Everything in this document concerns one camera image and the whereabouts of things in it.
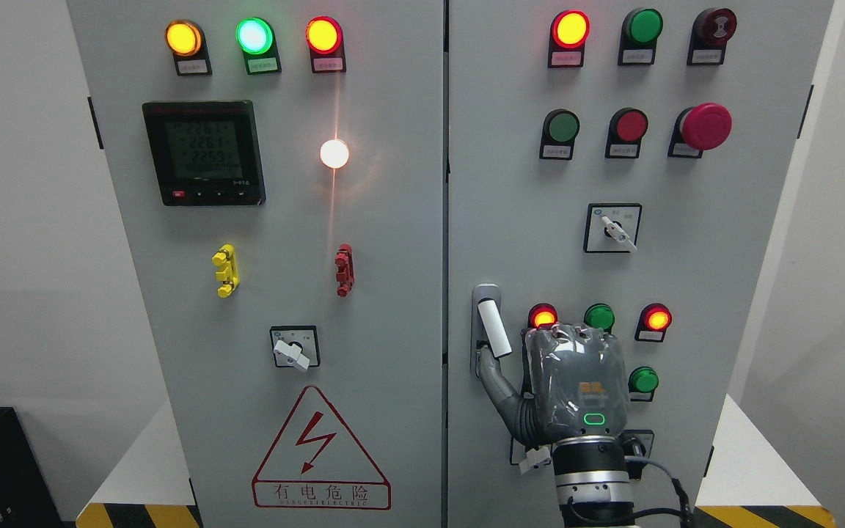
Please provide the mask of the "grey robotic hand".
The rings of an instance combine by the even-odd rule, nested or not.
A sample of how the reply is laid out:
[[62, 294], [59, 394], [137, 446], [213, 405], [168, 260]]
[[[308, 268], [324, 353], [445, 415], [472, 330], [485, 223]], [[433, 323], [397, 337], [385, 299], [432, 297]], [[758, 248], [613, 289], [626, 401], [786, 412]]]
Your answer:
[[482, 342], [477, 351], [480, 383], [514, 440], [540, 447], [623, 433], [629, 389], [613, 334], [556, 323], [527, 331], [524, 345], [531, 398], [504, 377], [489, 344]]

